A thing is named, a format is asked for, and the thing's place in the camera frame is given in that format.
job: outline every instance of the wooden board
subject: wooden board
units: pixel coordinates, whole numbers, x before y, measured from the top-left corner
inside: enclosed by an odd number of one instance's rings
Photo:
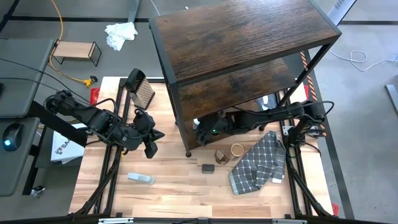
[[[98,101],[109,97],[115,98],[118,83],[118,77],[104,77]],[[273,130],[279,133],[278,123],[267,125],[264,132],[254,130],[198,148],[192,151],[191,158],[186,158],[180,133],[174,125],[174,115],[165,85],[151,84],[151,86],[156,94],[147,111],[154,117],[155,128],[166,135],[156,141],[159,150],[153,159],[146,159],[143,146],[122,158],[114,195],[113,215],[116,212],[123,212],[125,217],[283,218],[286,213],[293,214],[287,174],[281,184],[268,182],[260,191],[233,195],[228,174],[237,161],[222,166],[214,159],[215,149],[228,150],[232,144],[238,142],[248,150],[267,131]],[[100,107],[113,109],[111,103],[104,103]],[[134,118],[132,104],[131,107],[129,122]],[[317,145],[313,139],[308,141]],[[83,206],[97,187],[104,152],[103,143],[92,144],[86,148],[70,212],[75,212]],[[331,213],[330,198],[319,154],[310,147],[303,147],[302,157],[308,187],[323,207]],[[216,165],[215,173],[202,174],[202,164]],[[139,184],[128,180],[128,172],[152,175],[155,177],[155,184]],[[305,211],[300,191],[298,197],[300,207]]]
[[[93,43],[60,41],[53,55],[56,57],[89,59],[93,51]]]
[[[178,89],[184,121],[295,85],[281,58]]]
[[[178,83],[334,42],[309,0],[228,0],[156,17]]]

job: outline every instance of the wooden side table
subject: wooden side table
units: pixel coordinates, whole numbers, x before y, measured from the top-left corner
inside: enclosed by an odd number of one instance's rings
[[[229,0],[149,25],[188,157],[193,119],[290,88],[284,105],[341,35],[313,0]],[[281,57],[318,46],[295,80]]]

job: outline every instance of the grater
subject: grater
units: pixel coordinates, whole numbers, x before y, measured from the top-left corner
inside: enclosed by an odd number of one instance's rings
[[[124,86],[130,93],[134,106],[146,110],[152,101],[155,92],[145,77],[144,72],[135,68],[130,73]]]

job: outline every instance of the gray checkered towel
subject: gray checkered towel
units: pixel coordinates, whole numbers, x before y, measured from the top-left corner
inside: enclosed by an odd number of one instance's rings
[[[285,148],[275,131],[269,131],[236,164],[229,175],[234,194],[260,190],[271,178],[281,183],[285,174]]]

